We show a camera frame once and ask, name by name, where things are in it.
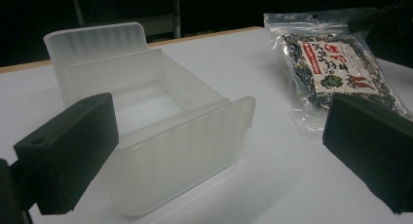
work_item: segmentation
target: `translucent white container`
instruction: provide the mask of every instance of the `translucent white container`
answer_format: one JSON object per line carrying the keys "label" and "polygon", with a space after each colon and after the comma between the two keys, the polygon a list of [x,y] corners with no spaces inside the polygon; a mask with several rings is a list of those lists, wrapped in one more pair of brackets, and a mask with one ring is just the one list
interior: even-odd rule
{"label": "translucent white container", "polygon": [[66,106],[112,93],[120,144],[102,168],[114,207],[140,215],[238,158],[255,100],[230,102],[162,50],[140,24],[46,35]]}

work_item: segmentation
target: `table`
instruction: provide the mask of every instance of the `table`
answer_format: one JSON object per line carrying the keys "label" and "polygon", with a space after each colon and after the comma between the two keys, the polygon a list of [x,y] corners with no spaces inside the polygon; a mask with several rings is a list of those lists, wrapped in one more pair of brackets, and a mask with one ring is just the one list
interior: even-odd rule
{"label": "table", "polygon": [[[394,215],[323,145],[294,124],[294,96],[264,28],[151,44],[232,100],[256,98],[252,128],[238,161],[156,210],[138,217],[112,208],[98,177],[75,210],[35,223],[413,223]],[[388,82],[413,110],[413,70],[379,59]],[[0,68],[0,157],[63,110],[49,62]]]}

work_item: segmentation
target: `plastic bag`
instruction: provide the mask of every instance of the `plastic bag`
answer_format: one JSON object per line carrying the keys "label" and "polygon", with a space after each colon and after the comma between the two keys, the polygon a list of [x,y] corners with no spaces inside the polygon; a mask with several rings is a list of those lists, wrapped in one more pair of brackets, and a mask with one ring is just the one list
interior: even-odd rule
{"label": "plastic bag", "polygon": [[351,34],[350,18],[374,9],[344,9],[300,14],[265,14],[273,50],[285,60],[287,77],[299,100],[296,122],[323,131],[334,93],[368,99],[405,114],[379,63],[366,45],[368,32]]}

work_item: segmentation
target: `clear plastic pouch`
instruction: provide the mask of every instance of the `clear plastic pouch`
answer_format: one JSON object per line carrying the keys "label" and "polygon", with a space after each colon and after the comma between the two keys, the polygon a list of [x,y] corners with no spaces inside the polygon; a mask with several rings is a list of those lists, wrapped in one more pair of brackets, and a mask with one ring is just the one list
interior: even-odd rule
{"label": "clear plastic pouch", "polygon": [[299,14],[265,14],[273,50],[285,60],[285,73],[299,100],[296,122],[308,131],[323,131],[334,93],[368,99],[405,114],[379,63],[363,37],[351,34],[349,19],[375,9],[344,9]]}

